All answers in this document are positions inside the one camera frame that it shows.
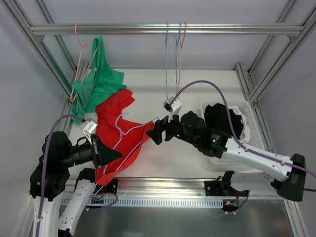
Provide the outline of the red tank top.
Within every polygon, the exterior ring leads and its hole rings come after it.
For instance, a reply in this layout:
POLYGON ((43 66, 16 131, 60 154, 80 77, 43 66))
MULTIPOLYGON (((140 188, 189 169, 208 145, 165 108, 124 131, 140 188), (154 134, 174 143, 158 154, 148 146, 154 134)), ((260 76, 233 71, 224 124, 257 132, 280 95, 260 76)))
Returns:
POLYGON ((100 186, 107 185, 135 162, 142 145, 149 139, 146 132, 154 127, 153 121, 141 124, 123 118, 123 109, 135 101, 132 94, 132 91, 123 89, 96 107, 96 134, 104 145, 122 154, 121 158, 95 169, 96 183, 100 186))

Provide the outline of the blue hanger of red top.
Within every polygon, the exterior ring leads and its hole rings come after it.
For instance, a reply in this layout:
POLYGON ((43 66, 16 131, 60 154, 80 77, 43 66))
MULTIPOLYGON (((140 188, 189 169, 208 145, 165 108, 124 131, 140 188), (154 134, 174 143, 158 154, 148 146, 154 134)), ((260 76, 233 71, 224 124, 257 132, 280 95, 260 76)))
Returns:
POLYGON ((158 117, 146 122, 137 123, 125 120, 125 113, 117 116, 106 116, 98 119, 97 135, 107 147, 122 153, 122 157, 96 168, 96 187, 94 194, 103 192, 103 189, 120 172, 126 170, 137 159, 142 146, 149 137, 146 132, 154 127, 158 117))

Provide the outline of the black tank top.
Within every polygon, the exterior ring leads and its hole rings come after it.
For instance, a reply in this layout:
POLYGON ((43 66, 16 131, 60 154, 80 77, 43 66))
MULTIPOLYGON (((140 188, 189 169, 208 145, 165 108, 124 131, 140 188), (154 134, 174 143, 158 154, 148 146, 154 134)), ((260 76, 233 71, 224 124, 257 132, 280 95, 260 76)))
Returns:
MULTIPOLYGON (((230 117, 231 115, 235 115, 234 112, 229 112, 230 117)), ((230 129, 228 114, 225 105, 219 103, 213 106, 207 105, 204 111, 204 120, 207 127, 223 131, 231 136, 233 135, 230 129)))

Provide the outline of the green tank top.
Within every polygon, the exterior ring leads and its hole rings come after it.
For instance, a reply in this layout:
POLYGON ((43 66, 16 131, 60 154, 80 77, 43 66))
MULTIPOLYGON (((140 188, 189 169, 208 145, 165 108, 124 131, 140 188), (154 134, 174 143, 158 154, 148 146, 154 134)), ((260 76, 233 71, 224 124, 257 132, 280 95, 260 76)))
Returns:
POLYGON ((92 44, 92 62, 90 72, 84 80, 74 83, 75 104, 72 114, 83 118, 86 113, 93 113, 96 107, 109 99, 113 94, 126 89, 123 84, 124 73, 111 68, 101 35, 92 44))

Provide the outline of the blue hanger of white top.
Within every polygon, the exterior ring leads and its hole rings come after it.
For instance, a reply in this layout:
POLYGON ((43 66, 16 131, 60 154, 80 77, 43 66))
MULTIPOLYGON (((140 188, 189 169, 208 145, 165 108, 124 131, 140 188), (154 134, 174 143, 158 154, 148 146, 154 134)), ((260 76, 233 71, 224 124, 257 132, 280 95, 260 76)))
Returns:
POLYGON ((178 56, 179 56, 179 43, 182 31, 182 23, 179 23, 179 31, 177 35, 174 36, 174 46, 175 46, 175 94, 178 93, 178 56))

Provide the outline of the blue hanger of black top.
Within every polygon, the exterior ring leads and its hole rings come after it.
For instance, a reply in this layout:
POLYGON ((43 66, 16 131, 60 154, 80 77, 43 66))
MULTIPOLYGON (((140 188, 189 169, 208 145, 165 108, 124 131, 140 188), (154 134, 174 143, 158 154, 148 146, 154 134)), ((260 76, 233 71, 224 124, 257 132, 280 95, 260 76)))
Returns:
POLYGON ((166 99, 168 99, 168 33, 169 23, 166 23, 166 34, 165 34, 165 93, 166 99))

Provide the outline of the white tank top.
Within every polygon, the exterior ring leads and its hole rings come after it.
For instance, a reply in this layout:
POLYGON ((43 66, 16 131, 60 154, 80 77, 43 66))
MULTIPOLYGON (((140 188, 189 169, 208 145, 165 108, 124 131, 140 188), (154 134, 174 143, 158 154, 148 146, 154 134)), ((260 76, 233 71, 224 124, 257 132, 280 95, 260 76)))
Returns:
POLYGON ((250 127, 247 124, 247 118, 245 114, 237 106, 229 106, 229 110, 234 112, 235 115, 231 115, 232 124, 236 136, 241 142, 248 143, 250 141, 250 127))

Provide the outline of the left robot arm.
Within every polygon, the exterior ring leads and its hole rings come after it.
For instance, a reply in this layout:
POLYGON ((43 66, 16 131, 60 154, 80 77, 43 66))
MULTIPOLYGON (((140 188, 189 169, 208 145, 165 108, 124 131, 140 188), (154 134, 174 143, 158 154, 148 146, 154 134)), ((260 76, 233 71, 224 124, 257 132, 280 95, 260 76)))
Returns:
POLYGON ((30 176, 30 195, 33 198, 35 237, 72 237, 79 218, 92 193, 103 187, 101 179, 95 177, 95 170, 84 168, 76 180, 74 194, 66 209, 59 213, 61 199, 70 177, 69 168, 93 162, 95 167, 107 165, 122 157, 122 154, 105 146, 97 134, 89 141, 72 145, 65 132, 57 131, 47 135, 42 146, 43 155, 30 176))

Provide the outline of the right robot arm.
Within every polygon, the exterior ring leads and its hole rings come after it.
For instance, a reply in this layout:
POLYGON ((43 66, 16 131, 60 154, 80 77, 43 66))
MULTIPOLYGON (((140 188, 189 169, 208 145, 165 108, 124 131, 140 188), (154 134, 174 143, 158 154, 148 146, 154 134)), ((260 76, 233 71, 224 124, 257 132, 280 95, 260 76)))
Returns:
POLYGON ((255 173, 226 171, 220 189, 227 196, 250 190, 276 190, 284 199, 303 200, 306 161, 300 154, 282 156, 246 146, 225 132, 207 127, 192 111, 182 117, 174 115, 157 120, 147 135, 157 145, 177 138, 193 145, 205 156, 226 158, 257 169, 255 173))

